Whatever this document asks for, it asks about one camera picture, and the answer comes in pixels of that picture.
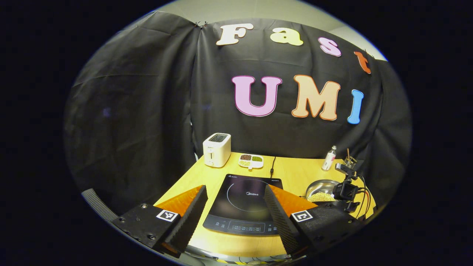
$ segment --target metal bowl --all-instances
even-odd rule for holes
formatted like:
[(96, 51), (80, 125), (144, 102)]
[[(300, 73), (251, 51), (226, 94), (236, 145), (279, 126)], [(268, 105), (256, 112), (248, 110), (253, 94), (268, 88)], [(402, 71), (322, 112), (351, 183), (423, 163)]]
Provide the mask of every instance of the metal bowl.
[(306, 199), (308, 199), (310, 196), (322, 192), (329, 194), (330, 196), (333, 197), (333, 188), (338, 185), (340, 182), (337, 182), (335, 180), (329, 180), (329, 179), (322, 179), (322, 180), (317, 180), (315, 182), (312, 182), (312, 184), (307, 187), (306, 190)]

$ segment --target wooden table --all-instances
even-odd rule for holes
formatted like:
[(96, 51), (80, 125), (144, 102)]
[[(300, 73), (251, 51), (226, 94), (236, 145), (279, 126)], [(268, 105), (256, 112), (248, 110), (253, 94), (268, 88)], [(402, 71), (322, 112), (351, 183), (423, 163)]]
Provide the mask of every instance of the wooden table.
[[(211, 231), (203, 227), (203, 222), (209, 213), (210, 208), (220, 190), (226, 174), (236, 174), (250, 177), (270, 177), (273, 156), (262, 156), (264, 166), (259, 169), (244, 168), (238, 165), (238, 160), (242, 153), (232, 152), (227, 163), (222, 168), (212, 168), (204, 164), (203, 156), (155, 203), (155, 205), (181, 194), (196, 186), (205, 185), (207, 187), (208, 201), (202, 212), (202, 216), (197, 224), (197, 228), (189, 241), (189, 245), (214, 253), (225, 254), (236, 257), (264, 257), (285, 254), (279, 236), (240, 236)], [(280, 178), (284, 190), (295, 195), (305, 196), (307, 187), (314, 181), (320, 179), (332, 179), (342, 182), (345, 175), (335, 170), (336, 163), (343, 160), (335, 160), (329, 171), (323, 171), (323, 159), (299, 159), (277, 157), (274, 162), (273, 178)], [(363, 187), (363, 182), (358, 178), (353, 180), (354, 185)], [(355, 201), (361, 202), (363, 194), (356, 195)], [(359, 208), (360, 215), (365, 212), (368, 204), (367, 198), (363, 205), (359, 205), (354, 213), (355, 217)], [(371, 206), (367, 216), (373, 214), (373, 207), (376, 205), (371, 199)]]

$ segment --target white toaster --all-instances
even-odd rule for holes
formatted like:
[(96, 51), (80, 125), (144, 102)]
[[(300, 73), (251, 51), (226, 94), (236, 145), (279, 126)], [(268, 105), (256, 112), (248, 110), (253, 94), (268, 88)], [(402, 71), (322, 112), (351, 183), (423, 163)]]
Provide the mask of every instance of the white toaster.
[(203, 142), (204, 163), (220, 168), (224, 166), (231, 154), (231, 135), (215, 133)]

